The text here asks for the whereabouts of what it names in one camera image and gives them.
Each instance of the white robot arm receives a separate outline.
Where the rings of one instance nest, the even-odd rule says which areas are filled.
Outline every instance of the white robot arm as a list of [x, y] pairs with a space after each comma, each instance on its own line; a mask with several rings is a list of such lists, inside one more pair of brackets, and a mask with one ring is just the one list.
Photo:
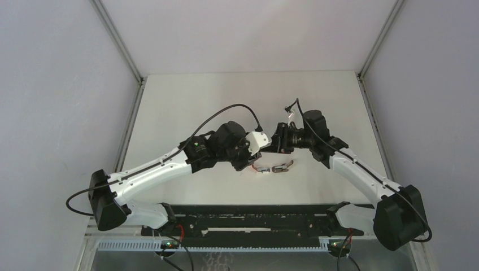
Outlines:
[[[261, 157], [260, 151], [290, 154], [295, 148], [308, 148], [314, 159], [350, 181], [373, 206], [364, 208], [342, 202], [330, 208], [332, 228], [340, 226], [375, 234], [389, 250], [396, 250], [426, 230], [430, 239], [421, 195], [415, 187], [401, 187], [360, 161], [346, 143], [329, 135], [320, 111], [299, 110], [304, 128], [296, 128], [291, 121], [278, 123], [271, 139], [263, 132], [246, 133], [230, 121], [215, 132], [191, 136], [164, 156], [137, 168], [110, 175], [103, 170], [93, 173], [87, 191], [98, 229], [110, 230], [122, 224], [157, 229], [175, 219], [171, 207], [134, 200], [138, 193], [212, 168], [217, 162], [230, 162], [241, 171]], [[67, 206], [72, 209], [69, 200]]]
[[269, 144], [265, 133], [246, 133], [230, 121], [215, 132], [188, 138], [180, 148], [139, 167], [110, 175], [99, 170], [92, 174], [88, 195], [97, 227], [110, 230], [120, 225], [145, 225], [157, 229], [174, 217], [169, 205], [140, 202], [134, 200], [136, 195], [221, 161], [241, 171], [260, 158], [259, 150]]

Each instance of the white table surface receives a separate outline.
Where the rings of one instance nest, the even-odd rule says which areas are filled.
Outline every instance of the white table surface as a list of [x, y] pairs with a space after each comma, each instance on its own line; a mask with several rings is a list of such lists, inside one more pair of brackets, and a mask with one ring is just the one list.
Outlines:
[[[208, 73], [150, 75], [133, 128], [123, 170], [158, 158], [178, 146], [208, 117], [233, 103], [244, 103], [272, 135], [287, 122], [284, 107], [299, 97], [303, 111], [321, 110], [331, 135], [344, 140], [364, 162], [385, 176], [376, 139], [355, 73], [352, 71]], [[244, 108], [212, 120], [201, 132], [234, 120], [247, 131], [256, 125]], [[302, 127], [299, 114], [298, 127]], [[171, 204], [321, 204], [367, 199], [308, 150], [266, 154], [256, 164], [273, 166], [294, 159], [286, 173], [236, 172], [218, 163], [193, 175], [163, 183], [136, 197]]]

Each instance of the metal floor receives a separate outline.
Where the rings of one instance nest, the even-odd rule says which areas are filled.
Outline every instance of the metal floor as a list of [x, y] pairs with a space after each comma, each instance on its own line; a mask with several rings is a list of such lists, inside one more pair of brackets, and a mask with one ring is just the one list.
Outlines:
[[[336, 270], [336, 258], [327, 252], [192, 252], [195, 270]], [[416, 271], [409, 246], [391, 252], [377, 241], [355, 240], [351, 256], [361, 270]], [[186, 253], [169, 258], [183, 270], [191, 270]], [[175, 271], [154, 252], [98, 251], [93, 271]], [[341, 271], [357, 270], [349, 259], [341, 259]]]

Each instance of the black base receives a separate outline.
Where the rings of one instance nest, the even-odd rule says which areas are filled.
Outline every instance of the black base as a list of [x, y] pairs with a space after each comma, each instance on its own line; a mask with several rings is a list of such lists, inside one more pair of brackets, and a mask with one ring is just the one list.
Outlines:
[[[177, 223], [185, 231], [187, 247], [317, 247], [320, 236], [346, 236], [348, 230], [331, 227], [326, 211], [332, 204], [276, 206], [185, 206], [171, 205]], [[267, 228], [269, 231], [202, 231], [208, 228]], [[158, 229], [180, 236], [181, 229], [171, 225]], [[142, 236], [151, 236], [151, 228], [142, 228]], [[354, 230], [354, 235], [363, 235]]]

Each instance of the small metal part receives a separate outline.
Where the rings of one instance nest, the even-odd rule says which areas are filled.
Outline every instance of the small metal part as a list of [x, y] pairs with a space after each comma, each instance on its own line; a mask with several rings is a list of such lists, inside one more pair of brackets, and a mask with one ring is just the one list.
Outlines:
[[293, 161], [289, 161], [288, 163], [286, 164], [282, 164], [282, 165], [275, 165], [274, 167], [271, 168], [271, 170], [274, 172], [274, 173], [281, 173], [281, 172], [287, 172], [288, 171], [288, 168], [293, 165]]
[[288, 126], [293, 122], [294, 120], [294, 109], [291, 109], [288, 111]]
[[254, 164], [251, 165], [251, 167], [253, 167], [253, 169], [257, 172], [261, 172], [261, 173], [270, 172], [270, 169], [267, 167], [256, 167]]

